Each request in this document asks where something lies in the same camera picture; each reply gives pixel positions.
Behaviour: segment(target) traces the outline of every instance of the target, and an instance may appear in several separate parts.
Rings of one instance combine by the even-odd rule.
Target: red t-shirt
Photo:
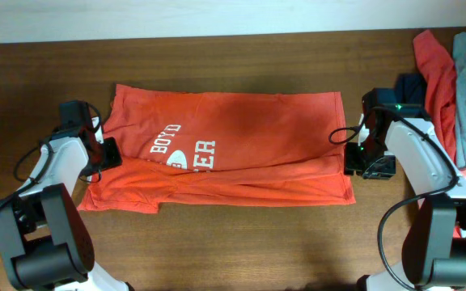
[[[104,136],[116,138],[123,165],[91,184],[78,208],[351,204],[344,148],[328,142],[344,126],[338,92],[190,94],[118,85]]]

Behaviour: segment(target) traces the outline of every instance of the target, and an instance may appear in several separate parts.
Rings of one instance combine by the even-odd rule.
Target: pile of clothes
[[[415,37],[413,47],[426,80],[417,91],[425,90],[425,109],[436,135],[466,178],[466,32],[454,37],[452,56],[431,31]]]

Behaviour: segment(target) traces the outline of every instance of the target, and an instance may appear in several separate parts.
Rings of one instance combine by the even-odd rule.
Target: wood grain surface
[[[466,28],[435,29],[451,52]],[[361,97],[416,71],[421,30],[267,36],[0,44],[0,198],[19,183],[15,162],[58,124],[59,103],[81,99],[110,112],[115,83],[158,91],[304,93],[340,91],[347,124]],[[33,160],[23,166],[31,169]],[[383,213],[411,195],[405,177],[352,178],[350,206],[253,208],[165,204],[160,213],[81,213],[97,261],[136,290],[345,290],[383,271],[376,230]],[[74,201],[82,199],[79,183]],[[413,212],[389,221],[396,262]],[[0,260],[0,287],[11,289]]]

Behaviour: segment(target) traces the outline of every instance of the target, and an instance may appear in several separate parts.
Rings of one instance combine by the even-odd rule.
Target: white lettering
[[[158,137],[174,137],[176,134],[175,133],[165,133],[161,132]]]
[[[214,146],[215,146],[215,141],[198,141],[195,144],[195,152],[214,154],[215,153],[215,149],[213,148]]]
[[[179,131],[180,128],[181,128],[180,125],[170,124],[170,125],[167,125],[167,127],[164,130]]]
[[[150,152],[151,152],[151,153],[162,153],[162,154],[166,154],[166,153],[167,153],[167,147],[166,147],[166,146],[156,146],[156,145],[153,145],[153,146],[150,148]]]
[[[163,138],[156,138],[154,141],[154,144],[157,146],[168,146],[170,145],[172,141],[168,139],[163,139]]]
[[[210,156],[210,163],[206,163],[208,160],[207,158],[201,158],[201,161],[198,162],[197,160],[199,159],[199,155],[196,154],[193,156],[193,166],[194,167],[208,167],[210,169],[214,168],[214,157]]]

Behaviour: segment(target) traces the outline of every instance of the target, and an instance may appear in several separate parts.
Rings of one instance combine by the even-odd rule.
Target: white oval logo
[[[186,165],[186,157],[184,153],[180,150],[173,152],[167,160],[167,166],[172,166],[180,169],[188,169]]]

